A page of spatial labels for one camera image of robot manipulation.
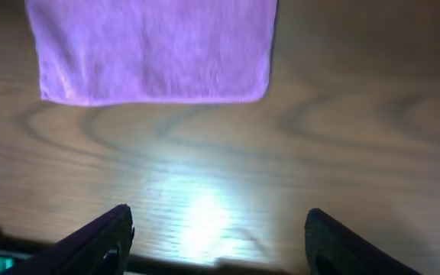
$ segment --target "purple cloth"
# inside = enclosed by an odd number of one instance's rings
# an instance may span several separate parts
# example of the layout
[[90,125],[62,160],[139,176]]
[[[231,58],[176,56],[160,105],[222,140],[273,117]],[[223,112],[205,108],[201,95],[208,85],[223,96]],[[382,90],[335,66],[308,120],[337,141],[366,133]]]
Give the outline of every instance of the purple cloth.
[[257,100],[276,8],[277,0],[27,0],[42,99]]

